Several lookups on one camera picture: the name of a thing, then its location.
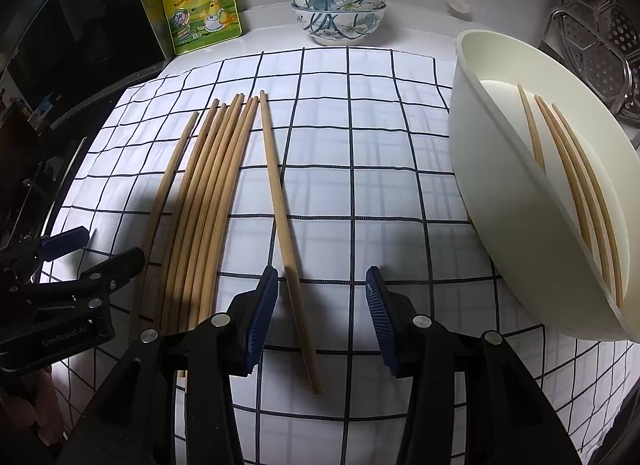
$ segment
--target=white cloth with black grid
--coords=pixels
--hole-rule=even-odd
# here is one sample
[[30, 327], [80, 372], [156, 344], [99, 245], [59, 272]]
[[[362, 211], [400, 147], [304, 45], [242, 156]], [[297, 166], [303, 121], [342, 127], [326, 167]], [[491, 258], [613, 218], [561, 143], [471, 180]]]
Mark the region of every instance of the white cloth with black grid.
[[[162, 173], [194, 110], [239, 92], [270, 98], [290, 224], [302, 262], [306, 310], [325, 394], [306, 381], [290, 314], [278, 299], [264, 356], [232, 377], [247, 463], [391, 464], [411, 379], [383, 366], [364, 295], [377, 265], [393, 291], [447, 328], [497, 329], [536, 377], [585, 459], [638, 373], [631, 343], [594, 343], [532, 318], [497, 275], [468, 223], [448, 154], [454, 64], [376, 48], [306, 48], [230, 58], [125, 91], [86, 156], [53, 234], [84, 225], [87, 249], [46, 263], [44, 281], [75, 279], [140, 244]], [[194, 139], [154, 242], [146, 286], [156, 289], [164, 232]], [[260, 118], [239, 175], [219, 273], [217, 311], [254, 289], [267, 263], [284, 275]], [[71, 428], [127, 348], [132, 284], [111, 296], [116, 337], [54, 366]], [[152, 320], [143, 304], [141, 329]], [[452, 463], [465, 450], [462, 382]], [[185, 463], [184, 389], [177, 391], [177, 463]]]

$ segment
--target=blue floral bowl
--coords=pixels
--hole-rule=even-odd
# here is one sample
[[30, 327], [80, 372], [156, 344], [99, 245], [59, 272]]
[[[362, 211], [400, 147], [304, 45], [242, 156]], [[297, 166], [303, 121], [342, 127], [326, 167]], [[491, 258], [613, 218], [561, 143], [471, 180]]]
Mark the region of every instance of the blue floral bowl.
[[362, 12], [379, 10], [386, 0], [291, 0], [293, 6], [301, 10], [316, 12]]
[[315, 12], [291, 5], [303, 30], [323, 46], [355, 45], [380, 26], [386, 6], [368, 12]]

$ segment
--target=white bowl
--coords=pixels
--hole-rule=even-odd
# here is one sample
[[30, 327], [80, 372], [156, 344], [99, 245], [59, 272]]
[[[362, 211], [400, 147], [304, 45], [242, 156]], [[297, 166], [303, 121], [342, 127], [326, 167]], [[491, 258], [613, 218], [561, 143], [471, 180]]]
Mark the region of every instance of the white bowl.
[[301, 10], [316, 12], [362, 12], [379, 10], [386, 0], [291, 0], [293, 6]]
[[[456, 52], [451, 162], [469, 216], [498, 271], [551, 328], [580, 339], [639, 342], [640, 266], [628, 262], [640, 257], [640, 161], [625, 133], [577, 77], [523, 42], [471, 30], [458, 36]], [[622, 308], [582, 241], [566, 198], [550, 181], [550, 169], [547, 177], [514, 127], [518, 119], [507, 117], [509, 106], [486, 89], [491, 80], [521, 83], [529, 95], [558, 105], [584, 141], [606, 196], [617, 195], [624, 224], [616, 227], [622, 238], [616, 241], [628, 268]]]
[[380, 26], [386, 7], [368, 12], [313, 12], [293, 5], [296, 22], [323, 46], [356, 45]]

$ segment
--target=wooden chopstick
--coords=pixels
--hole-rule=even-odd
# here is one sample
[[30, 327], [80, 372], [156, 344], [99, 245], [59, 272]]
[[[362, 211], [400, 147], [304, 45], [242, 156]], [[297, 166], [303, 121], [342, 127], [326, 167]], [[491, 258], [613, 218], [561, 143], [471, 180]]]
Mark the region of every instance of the wooden chopstick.
[[164, 251], [162, 252], [162, 264], [161, 264], [161, 276], [158, 286], [158, 295], [156, 297], [156, 314], [154, 315], [154, 328], [156, 330], [160, 330], [161, 318], [162, 318], [162, 304], [164, 304], [164, 285], [166, 283], [166, 277], [169, 270], [169, 263], [171, 260], [171, 251], [174, 245], [174, 239], [178, 227], [178, 221], [180, 220], [180, 215], [182, 213], [182, 208], [184, 207], [187, 191], [189, 189], [191, 178], [193, 178], [194, 174], [196, 174], [196, 168], [198, 166], [198, 160], [200, 159], [200, 155], [203, 152], [203, 148], [205, 146], [207, 138], [212, 138], [215, 136], [218, 128], [220, 127], [220, 114], [216, 114], [216, 109], [218, 109], [218, 99], [214, 99], [209, 108], [209, 112], [207, 113], [207, 117], [205, 118], [202, 127], [200, 128], [200, 133], [198, 135], [198, 139], [196, 140], [195, 145], [193, 146], [193, 151], [191, 151], [191, 156], [189, 157], [189, 162], [187, 164], [187, 168], [184, 171], [184, 175], [182, 176], [182, 181], [180, 182], [180, 190], [178, 191], [178, 197], [176, 198], [174, 204], [174, 211], [171, 216], [171, 222], [169, 224], [169, 230], [167, 231], [167, 238], [164, 244]]
[[306, 321], [305, 305], [300, 287], [300, 273], [296, 261], [296, 252], [289, 230], [287, 207], [284, 201], [284, 192], [280, 184], [280, 171], [278, 169], [278, 152], [273, 136], [273, 123], [271, 111], [264, 91], [260, 92], [260, 112], [262, 114], [262, 135], [264, 136], [264, 150], [267, 158], [267, 171], [269, 172], [269, 185], [271, 187], [271, 200], [276, 221], [276, 231], [280, 244], [280, 252], [284, 263], [284, 271], [287, 277], [287, 289], [289, 301], [293, 313], [293, 321], [302, 349], [302, 358], [305, 363], [306, 375], [315, 395], [324, 392], [316, 359], [316, 349], [313, 344], [311, 331]]
[[582, 202], [582, 196], [580, 194], [580, 186], [578, 184], [578, 180], [575, 175], [575, 169], [573, 164], [571, 163], [571, 159], [567, 153], [567, 149], [565, 148], [562, 140], [560, 138], [560, 134], [554, 127], [554, 119], [552, 117], [551, 110], [547, 107], [545, 101], [539, 96], [535, 96], [536, 103], [542, 112], [542, 116], [545, 118], [546, 127], [549, 128], [551, 132], [551, 136], [554, 139], [554, 143], [556, 144], [556, 149], [558, 150], [558, 155], [560, 156], [560, 160], [562, 161], [562, 166], [564, 167], [564, 173], [566, 175], [566, 179], [569, 182], [569, 189], [571, 190], [571, 196], [574, 200], [575, 211], [578, 214], [578, 225], [580, 226], [580, 233], [582, 235], [582, 240], [589, 247], [591, 251], [591, 235], [589, 233], [589, 222], [587, 220], [587, 214], [584, 211], [584, 203]]
[[187, 266], [184, 283], [184, 299], [180, 310], [180, 331], [196, 327], [196, 324], [190, 322], [191, 304], [200, 304], [204, 265], [207, 262], [207, 254], [209, 253], [209, 244], [213, 233], [214, 219], [216, 217], [218, 205], [220, 204], [220, 197], [222, 196], [222, 191], [225, 186], [226, 175], [229, 173], [229, 167], [236, 152], [236, 145], [238, 145], [238, 141], [240, 140], [242, 124], [244, 124], [247, 115], [251, 110], [251, 104], [252, 100], [249, 100], [244, 106], [242, 115], [238, 120], [238, 125], [229, 140], [228, 147], [224, 153], [221, 153], [224, 154], [224, 156], [216, 156], [214, 168], [211, 171], [211, 176], [207, 184], [207, 194], [210, 195], [209, 204], [207, 207], [203, 205], [200, 208], [198, 223], [196, 225], [196, 236], [193, 238], [191, 255]]
[[210, 193], [207, 192], [210, 188], [210, 186], [208, 185], [209, 177], [214, 169], [216, 159], [224, 156], [224, 153], [226, 152], [229, 139], [231, 138], [233, 130], [236, 127], [236, 120], [238, 119], [238, 114], [240, 113], [240, 107], [243, 101], [244, 95], [241, 94], [235, 101], [234, 105], [231, 108], [227, 109], [227, 112], [225, 113], [225, 127], [224, 129], [220, 129], [220, 134], [218, 134], [216, 136], [216, 139], [214, 140], [211, 151], [209, 152], [209, 156], [207, 157], [204, 171], [202, 172], [202, 178], [198, 182], [198, 187], [196, 188], [196, 194], [194, 196], [193, 206], [191, 207], [189, 218], [186, 224], [182, 246], [180, 248], [179, 254], [177, 254], [177, 266], [175, 270], [175, 280], [172, 292], [172, 297], [174, 298], [174, 300], [171, 303], [169, 322], [167, 324], [167, 333], [176, 333], [178, 329], [178, 320], [180, 317], [180, 310], [182, 308], [183, 301], [184, 282], [187, 273], [187, 266], [189, 264], [189, 256], [191, 254], [191, 248], [193, 245], [193, 239], [196, 235], [196, 224], [198, 221], [198, 216], [200, 214], [200, 209], [203, 206], [208, 206], [209, 204]]
[[591, 193], [587, 175], [584, 168], [582, 167], [582, 164], [580, 163], [580, 160], [578, 159], [578, 154], [576, 153], [576, 143], [573, 140], [573, 137], [570, 138], [567, 135], [567, 133], [564, 131], [564, 128], [562, 128], [562, 125], [560, 125], [558, 119], [556, 119], [556, 116], [551, 111], [549, 111], [549, 117], [551, 117], [553, 126], [558, 132], [560, 140], [562, 141], [562, 145], [564, 145], [564, 148], [569, 155], [569, 159], [571, 160], [571, 163], [575, 169], [575, 173], [578, 176], [578, 182], [580, 183], [580, 187], [582, 188], [582, 193], [587, 200], [587, 207], [591, 216], [591, 222], [593, 223], [593, 230], [596, 234], [596, 244], [598, 246], [600, 265], [602, 267], [602, 277], [605, 284], [607, 285], [607, 288], [609, 288], [609, 291], [613, 291], [611, 272], [609, 270], [609, 254], [607, 253], [607, 245], [604, 238], [604, 227], [602, 225], [602, 222], [600, 221], [598, 206], [596, 205], [593, 194]]
[[538, 128], [536, 126], [536, 119], [533, 117], [531, 106], [529, 105], [529, 99], [527, 93], [522, 89], [522, 84], [518, 84], [518, 91], [520, 92], [520, 99], [524, 106], [524, 114], [527, 117], [527, 125], [529, 125], [529, 134], [531, 136], [531, 143], [533, 145], [533, 158], [538, 162], [542, 171], [545, 169], [545, 156], [542, 153], [542, 144], [540, 143], [540, 135], [538, 134]]
[[226, 174], [225, 186], [222, 191], [222, 196], [220, 196], [220, 203], [218, 204], [218, 210], [215, 215], [215, 224], [211, 235], [211, 241], [209, 243], [209, 250], [207, 252], [207, 264], [205, 265], [204, 276], [202, 278], [202, 296], [200, 298], [200, 304], [196, 304], [195, 301], [192, 302], [190, 319], [194, 319], [197, 316], [198, 322], [204, 321], [211, 315], [211, 311], [217, 299], [217, 289], [215, 288], [216, 275], [220, 265], [229, 209], [231, 208], [231, 203], [233, 201], [234, 189], [236, 188], [236, 181], [238, 180], [238, 172], [242, 156], [244, 155], [244, 150], [249, 139], [249, 133], [251, 132], [251, 126], [254, 123], [255, 113], [258, 109], [258, 97], [254, 96], [252, 101], [248, 102], [248, 105], [250, 106], [250, 109], [242, 123], [240, 137], [238, 143], [236, 143], [233, 158], [231, 159], [231, 164], [229, 165], [229, 169]]
[[589, 180], [591, 181], [593, 190], [595, 191], [596, 199], [598, 200], [598, 205], [600, 206], [600, 210], [602, 212], [602, 218], [604, 219], [604, 226], [607, 231], [607, 238], [609, 239], [609, 248], [611, 251], [611, 259], [613, 263], [613, 279], [614, 279], [614, 286], [615, 286], [614, 296], [616, 299], [616, 305], [620, 308], [622, 307], [623, 300], [624, 300], [623, 293], [622, 293], [623, 292], [622, 270], [620, 269], [620, 254], [618, 253], [618, 245], [616, 243], [616, 233], [613, 230], [613, 225], [611, 223], [611, 216], [609, 215], [609, 209], [607, 208], [607, 202], [604, 199], [602, 188], [600, 187], [598, 178], [596, 177], [596, 174], [593, 171], [591, 162], [589, 162], [589, 158], [587, 158], [587, 155], [584, 152], [584, 149], [582, 148], [580, 141], [575, 136], [574, 130], [571, 128], [571, 125], [569, 125], [569, 122], [567, 122], [562, 112], [560, 112], [560, 109], [558, 109], [558, 106], [556, 106], [555, 104], [552, 104], [552, 107], [554, 108], [554, 111], [558, 114], [558, 117], [560, 118], [562, 125], [564, 125], [564, 128], [566, 129], [567, 133], [571, 137], [571, 140], [573, 141], [575, 148], [578, 151], [578, 155], [580, 156], [580, 159], [584, 164], [587, 174], [589, 175]]
[[195, 125], [197, 118], [198, 112], [194, 111], [191, 114], [191, 118], [187, 122], [187, 125], [184, 126], [182, 134], [178, 139], [178, 143], [175, 144], [174, 152], [169, 159], [169, 164], [166, 166], [166, 169], [164, 169], [164, 174], [160, 181], [160, 187], [156, 193], [156, 199], [151, 207], [151, 212], [149, 213], [149, 217], [146, 222], [145, 237], [143, 238], [141, 246], [141, 249], [145, 254], [145, 264], [142, 268], [142, 272], [140, 272], [136, 277], [134, 284], [133, 305], [131, 307], [131, 324], [129, 325], [129, 340], [133, 340], [138, 336], [140, 326], [140, 308], [142, 308], [142, 296], [145, 287], [146, 270], [148, 268], [151, 247], [153, 246], [154, 238], [156, 237], [156, 230], [158, 229], [158, 224], [160, 222], [160, 214], [164, 208], [166, 198], [169, 195], [171, 183], [174, 181], [175, 170], [178, 168], [180, 160], [184, 155], [187, 141], [191, 136], [191, 131], [193, 131], [193, 126]]
[[204, 172], [206, 161], [209, 158], [209, 153], [215, 144], [216, 138], [220, 136], [220, 129], [225, 125], [227, 110], [228, 108], [226, 107], [226, 104], [222, 104], [216, 113], [212, 124], [212, 127], [215, 127], [216, 130], [210, 130], [209, 134], [207, 134], [202, 152], [200, 153], [196, 164], [196, 169], [191, 177], [191, 181], [189, 182], [184, 205], [182, 206], [180, 218], [178, 219], [178, 226], [175, 231], [173, 245], [171, 247], [165, 247], [162, 258], [162, 277], [158, 288], [159, 294], [164, 296], [164, 300], [162, 301], [162, 315], [160, 316], [159, 321], [159, 330], [162, 334], [167, 333], [169, 326], [169, 316], [174, 301], [175, 272], [178, 265], [178, 256], [180, 254], [182, 242], [184, 241], [186, 224], [196, 197], [196, 189], [202, 179], [202, 173]]

